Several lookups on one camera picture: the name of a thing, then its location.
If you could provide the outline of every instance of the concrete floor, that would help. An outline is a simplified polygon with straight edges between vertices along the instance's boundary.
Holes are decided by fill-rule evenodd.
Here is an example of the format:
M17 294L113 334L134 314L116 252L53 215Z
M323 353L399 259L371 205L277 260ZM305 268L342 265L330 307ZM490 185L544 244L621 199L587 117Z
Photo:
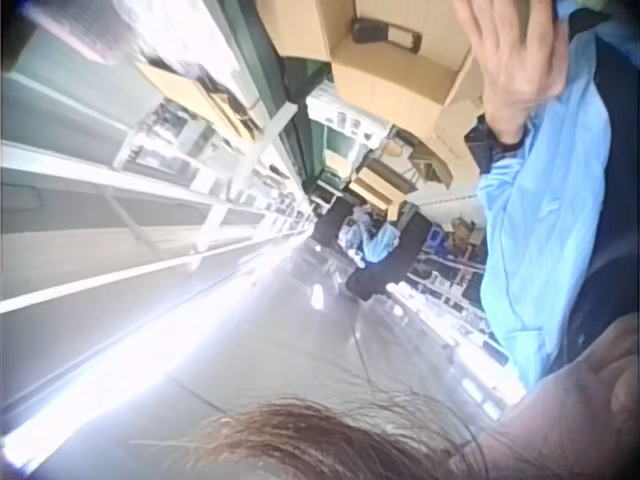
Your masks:
M221 411L283 396L341 408L370 403L379 387L442 400L475 430L488 425L437 342L388 300L362 304L341 293L351 268L310 241L298 247L174 372L77 432L38 478L265 478L252 465L187 468L189 452L171 443ZM321 311L310 303L314 284L324 290Z

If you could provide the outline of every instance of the hand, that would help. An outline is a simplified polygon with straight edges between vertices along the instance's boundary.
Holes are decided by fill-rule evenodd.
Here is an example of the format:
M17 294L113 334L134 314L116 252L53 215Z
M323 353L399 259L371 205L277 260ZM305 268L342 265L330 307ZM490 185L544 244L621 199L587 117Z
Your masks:
M507 145L522 139L534 107L562 93L569 71L569 27L554 26L553 0L530 0L526 35L516 1L454 0L484 76L487 123Z

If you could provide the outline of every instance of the wristwatch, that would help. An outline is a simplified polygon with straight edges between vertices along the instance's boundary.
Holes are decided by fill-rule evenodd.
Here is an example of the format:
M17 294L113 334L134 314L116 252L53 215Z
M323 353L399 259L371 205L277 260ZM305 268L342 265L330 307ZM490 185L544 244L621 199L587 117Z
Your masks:
M527 132L525 131L518 143L505 145L491 131L483 114L478 117L476 126L465 135L464 141L480 169L480 175L485 175L491 171L491 166L494 163L520 150L526 136Z

